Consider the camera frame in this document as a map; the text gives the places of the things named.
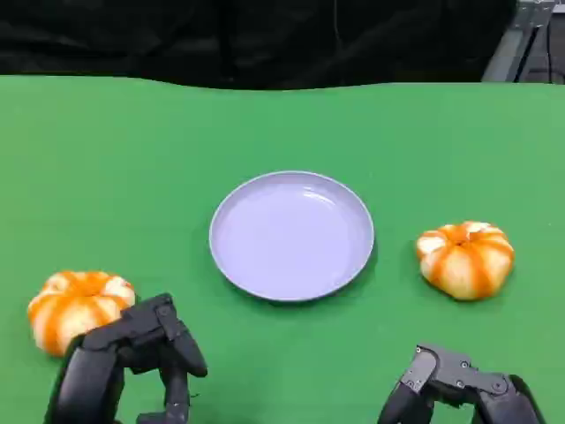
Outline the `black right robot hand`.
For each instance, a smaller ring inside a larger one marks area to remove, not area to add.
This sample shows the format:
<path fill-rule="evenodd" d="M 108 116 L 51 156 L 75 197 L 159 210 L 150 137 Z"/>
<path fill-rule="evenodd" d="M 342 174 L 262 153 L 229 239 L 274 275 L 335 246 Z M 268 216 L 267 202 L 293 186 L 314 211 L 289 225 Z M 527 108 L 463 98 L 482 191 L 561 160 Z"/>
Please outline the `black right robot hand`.
<path fill-rule="evenodd" d="M 518 375 L 489 373 L 471 358 L 434 344 L 418 344 L 381 409 L 378 422 L 430 423 L 434 405 L 472 405 L 473 423 L 543 424 L 543 413 Z"/>

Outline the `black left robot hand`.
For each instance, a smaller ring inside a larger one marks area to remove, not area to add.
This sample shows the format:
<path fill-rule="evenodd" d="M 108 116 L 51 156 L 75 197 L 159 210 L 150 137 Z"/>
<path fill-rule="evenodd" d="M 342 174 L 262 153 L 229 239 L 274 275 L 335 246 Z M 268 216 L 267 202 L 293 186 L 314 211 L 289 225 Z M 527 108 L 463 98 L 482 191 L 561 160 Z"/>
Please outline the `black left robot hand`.
<path fill-rule="evenodd" d="M 158 370 L 164 407 L 141 413 L 138 423 L 186 423 L 189 376 L 207 375 L 207 363 L 170 294 L 142 300 L 109 324 L 75 337 L 54 384 L 45 422 L 114 423 L 124 389 L 124 371 Z"/>

